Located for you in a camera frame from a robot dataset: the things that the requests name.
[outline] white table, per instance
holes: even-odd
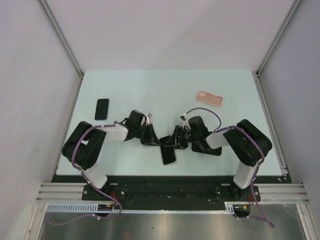
[[[221,108],[196,101],[198,91],[222,96]],[[96,121],[98,99],[110,99],[108,119]],[[93,125],[122,121],[134,109],[152,113],[150,119],[157,137],[171,135],[180,116],[195,107],[216,112],[222,127],[248,119],[271,139],[252,73],[235,70],[133,70],[87,71],[76,102],[67,138],[80,121]],[[203,110],[190,116],[201,116],[209,131],[218,126],[216,117]],[[160,148],[143,146],[139,139],[104,144],[98,162],[106,175],[120,176],[225,176],[234,175],[239,159],[230,146],[221,156],[176,150],[177,163],[163,166]],[[60,157],[57,175],[79,175],[71,163]],[[279,162],[272,149],[258,175],[280,176]]]

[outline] pink phone case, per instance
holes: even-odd
[[[206,91],[199,91],[195,98],[198,102],[209,104],[220,108],[224,98],[222,96],[217,96]]]

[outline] black smartphone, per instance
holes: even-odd
[[[95,120],[107,120],[108,117],[108,108],[109,108],[109,99],[98,99],[96,102],[96,109],[95,109]]]
[[[174,146],[164,147],[170,136],[165,136],[160,139],[160,151],[163,165],[173,164],[177,161],[176,152]]]

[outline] table top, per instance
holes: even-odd
[[[196,101],[199,91],[223,97],[222,106],[218,108]],[[107,120],[95,120],[98,99],[109,99]],[[271,140],[249,69],[86,71],[67,138],[81,121],[92,125],[112,124],[122,121],[136,109],[152,114],[150,121],[160,139],[171,135],[175,126],[182,124],[180,116],[196,107],[217,113],[222,120],[221,127],[248,119]],[[188,116],[201,116],[209,131],[219,124],[207,111],[195,110]],[[102,146],[98,162],[106,175],[119,176],[226,176],[237,172],[239,159],[230,146],[222,148],[221,156],[193,152],[191,144],[187,149],[175,152],[177,162],[164,166],[159,147],[143,146],[139,139],[117,141]],[[56,174],[80,173],[61,156]],[[274,148],[268,153],[258,175],[281,175]]]

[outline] white wall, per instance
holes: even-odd
[[[36,0],[0,7],[0,239],[54,166],[79,78]]]
[[[48,0],[85,70],[257,70],[294,0]]]
[[[320,223],[320,1],[302,3],[261,76],[284,153]]]

